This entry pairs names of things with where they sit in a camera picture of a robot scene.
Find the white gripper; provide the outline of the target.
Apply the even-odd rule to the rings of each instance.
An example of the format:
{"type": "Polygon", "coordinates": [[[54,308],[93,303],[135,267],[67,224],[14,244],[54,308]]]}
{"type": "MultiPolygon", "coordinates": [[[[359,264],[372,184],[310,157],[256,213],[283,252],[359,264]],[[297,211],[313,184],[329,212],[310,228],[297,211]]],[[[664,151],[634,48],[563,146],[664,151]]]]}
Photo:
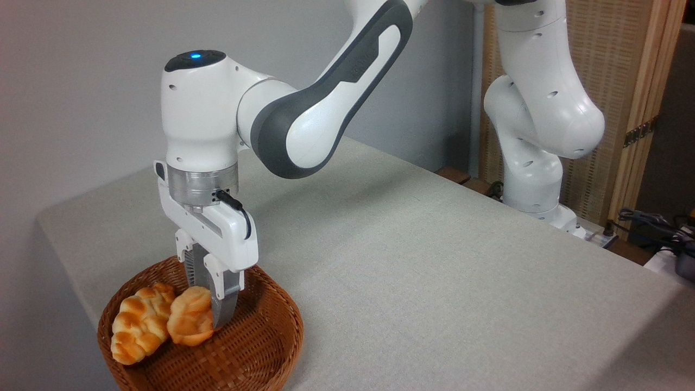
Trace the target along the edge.
{"type": "Polygon", "coordinates": [[[190,287],[210,289],[213,328],[221,329],[233,318],[245,289],[244,270],[258,262],[253,218],[231,206],[239,188],[238,166],[187,172],[155,161],[154,171],[164,213],[180,228],[176,256],[190,287]]]}

